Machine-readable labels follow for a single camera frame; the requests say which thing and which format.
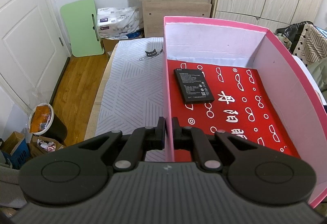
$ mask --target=white bedsheet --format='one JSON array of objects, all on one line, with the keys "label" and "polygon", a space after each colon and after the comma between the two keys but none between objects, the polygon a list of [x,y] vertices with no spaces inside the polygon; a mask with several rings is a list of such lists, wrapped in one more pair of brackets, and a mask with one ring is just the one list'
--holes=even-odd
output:
[{"label": "white bedsheet", "polygon": [[[96,136],[114,129],[131,134],[138,127],[157,126],[158,118],[163,116],[164,102],[162,44],[163,38],[118,43],[101,102]],[[165,151],[147,152],[146,160],[164,162]]]}]

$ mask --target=bed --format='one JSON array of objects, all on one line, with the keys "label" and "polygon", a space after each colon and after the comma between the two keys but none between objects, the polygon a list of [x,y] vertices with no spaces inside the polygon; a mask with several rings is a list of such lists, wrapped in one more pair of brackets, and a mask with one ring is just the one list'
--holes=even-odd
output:
[{"label": "bed", "polygon": [[[156,126],[163,116],[163,38],[120,41],[109,59],[90,115],[85,139],[118,129]],[[164,150],[147,152],[146,161],[165,161]]]}]

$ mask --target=black bag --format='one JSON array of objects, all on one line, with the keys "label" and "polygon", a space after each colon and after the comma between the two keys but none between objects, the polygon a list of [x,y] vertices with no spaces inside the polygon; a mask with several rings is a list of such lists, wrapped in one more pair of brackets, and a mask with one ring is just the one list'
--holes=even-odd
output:
[{"label": "black bag", "polygon": [[278,34],[278,33],[284,34],[291,41],[292,45],[289,50],[291,54],[293,54],[295,47],[297,46],[297,44],[299,42],[299,39],[301,37],[301,34],[302,34],[305,24],[313,25],[313,23],[311,21],[302,21],[300,23],[295,23],[295,24],[289,25],[286,28],[276,30],[276,34]]}]

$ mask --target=cardboard box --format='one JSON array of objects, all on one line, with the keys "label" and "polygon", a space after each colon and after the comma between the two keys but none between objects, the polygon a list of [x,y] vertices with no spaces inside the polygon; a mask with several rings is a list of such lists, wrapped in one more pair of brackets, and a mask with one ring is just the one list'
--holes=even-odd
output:
[{"label": "cardboard box", "polygon": [[1,145],[1,151],[5,158],[9,159],[14,169],[20,169],[30,157],[25,136],[19,132],[13,132]]},{"label": "cardboard box", "polygon": [[119,40],[109,40],[106,38],[102,38],[102,45],[104,47],[104,51],[108,59],[110,58],[112,51],[118,42]]},{"label": "cardboard box", "polygon": [[32,139],[31,139],[31,143],[28,144],[28,147],[30,149],[30,152],[31,152],[31,156],[34,158],[34,157],[37,157],[39,155],[42,155],[42,154],[46,154],[46,153],[49,153],[47,152],[45,149],[43,149],[42,147],[40,147],[38,145],[38,139],[40,140],[43,140],[44,142],[53,142],[56,144],[56,148],[55,148],[55,151],[58,151],[59,149],[62,149],[64,146],[62,144],[60,144],[57,140],[54,140],[52,138],[48,138],[48,137],[43,137],[43,136],[36,136],[36,135],[33,135],[32,136]]},{"label": "cardboard box", "polygon": [[167,161],[174,161],[168,60],[256,69],[298,154],[316,172],[309,204],[315,207],[326,197],[326,112],[305,73],[269,29],[213,18],[166,16],[163,53]]}]

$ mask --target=pink box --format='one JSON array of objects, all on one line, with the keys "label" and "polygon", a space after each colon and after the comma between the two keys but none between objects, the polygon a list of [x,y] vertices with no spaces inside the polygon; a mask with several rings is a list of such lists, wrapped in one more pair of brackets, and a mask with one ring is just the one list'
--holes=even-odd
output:
[{"label": "pink box", "polygon": [[327,195],[327,115],[305,73],[268,29],[235,21],[164,17],[166,159],[174,161],[167,59],[256,69],[301,158],[316,171],[312,207]]}]

